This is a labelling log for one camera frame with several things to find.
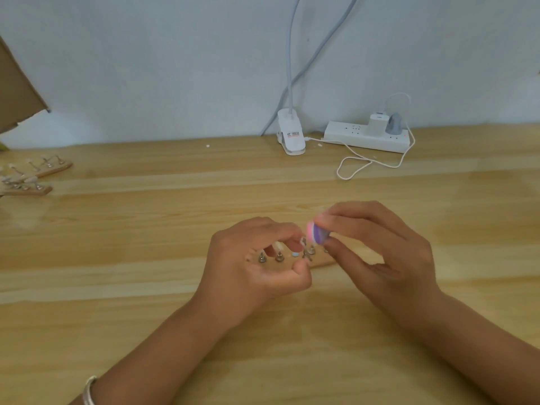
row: left hand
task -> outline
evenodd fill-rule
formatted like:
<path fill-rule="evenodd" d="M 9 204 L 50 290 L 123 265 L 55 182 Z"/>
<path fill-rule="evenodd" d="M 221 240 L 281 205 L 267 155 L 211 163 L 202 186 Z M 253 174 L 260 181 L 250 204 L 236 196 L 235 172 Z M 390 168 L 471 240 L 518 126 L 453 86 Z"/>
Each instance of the left hand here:
<path fill-rule="evenodd" d="M 274 297 L 311 286 L 308 261 L 296 260 L 290 270 L 266 270 L 248 259 L 264 249 L 275 256 L 273 243 L 281 241 L 296 252 L 303 250 L 302 229 L 293 223 L 276 223 L 255 217 L 218 231 L 212 236 L 206 266 L 193 303 L 210 313 L 225 329 L 239 325 L 248 315 Z"/>

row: power strip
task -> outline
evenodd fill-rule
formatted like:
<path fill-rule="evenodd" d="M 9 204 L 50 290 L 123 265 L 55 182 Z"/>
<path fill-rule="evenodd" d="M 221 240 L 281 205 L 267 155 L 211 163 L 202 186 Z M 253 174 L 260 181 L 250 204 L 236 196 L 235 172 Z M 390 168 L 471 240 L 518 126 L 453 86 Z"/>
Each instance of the power strip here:
<path fill-rule="evenodd" d="M 328 122 L 322 142 L 397 153 L 405 153 L 410 147 L 407 129 L 403 129 L 399 135 L 390 135 L 384 130 L 373 134 L 367 125 L 334 121 Z"/>

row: wood grain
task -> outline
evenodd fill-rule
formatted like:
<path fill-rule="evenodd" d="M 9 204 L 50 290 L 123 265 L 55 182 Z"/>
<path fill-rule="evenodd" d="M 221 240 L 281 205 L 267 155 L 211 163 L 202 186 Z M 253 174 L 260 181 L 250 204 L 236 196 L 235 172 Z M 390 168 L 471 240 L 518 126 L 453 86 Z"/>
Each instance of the wood grain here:
<path fill-rule="evenodd" d="M 274 136 L 59 149 L 75 165 L 44 178 L 49 195 L 0 199 L 0 403 L 67 403 L 190 298 L 215 231 L 257 215 L 304 225 L 341 200 L 395 210 L 433 243 L 445 291 L 540 347 L 540 126 L 415 132 L 402 168 L 349 182 L 335 176 L 345 148 L 289 157 Z M 313 283 L 230 333 L 177 403 L 490 403 L 339 267 Z"/>

